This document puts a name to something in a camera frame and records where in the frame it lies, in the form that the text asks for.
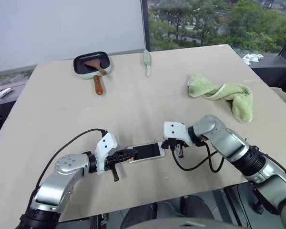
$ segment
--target phone screen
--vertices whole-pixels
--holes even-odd
[[[144,145],[144,146],[135,146],[133,147],[133,149],[138,151],[138,154],[133,158],[134,161],[160,156],[158,143]]]

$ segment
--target white wall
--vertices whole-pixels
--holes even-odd
[[[142,48],[140,0],[0,0],[0,71]]]

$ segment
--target frying pan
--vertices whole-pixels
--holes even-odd
[[[93,59],[100,60],[100,66],[107,73],[111,70],[111,64],[108,55],[105,52],[93,52],[78,56],[73,61],[74,71],[83,79],[94,79],[95,92],[98,95],[102,94],[102,85],[99,77],[103,76],[96,68],[84,64],[86,61]]]

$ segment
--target light green object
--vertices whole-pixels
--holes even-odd
[[[206,99],[232,100],[232,113],[242,123],[250,123],[253,117],[253,93],[250,88],[239,83],[214,85],[199,74],[192,74],[189,82],[191,97],[203,96]]]
[[[149,51],[147,51],[146,49],[144,50],[144,64],[147,67],[146,70],[146,75],[147,76],[151,76],[151,71],[152,71],[152,56],[149,53]]]

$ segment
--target white robot part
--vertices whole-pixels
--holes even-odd
[[[2,89],[0,88],[0,98],[6,96],[6,95],[7,95],[8,93],[10,93],[12,90],[13,90],[13,89],[12,89],[11,87],[8,87],[8,88],[6,88],[6,89],[4,89],[4,90],[2,90]]]
[[[187,128],[183,123],[164,122],[163,135],[165,139],[175,138],[184,141],[188,146],[193,146]]]
[[[104,172],[105,170],[105,160],[109,155],[112,149],[115,149],[118,146],[115,137],[111,133],[107,133],[96,145],[94,151],[96,159],[96,169],[97,174]]]

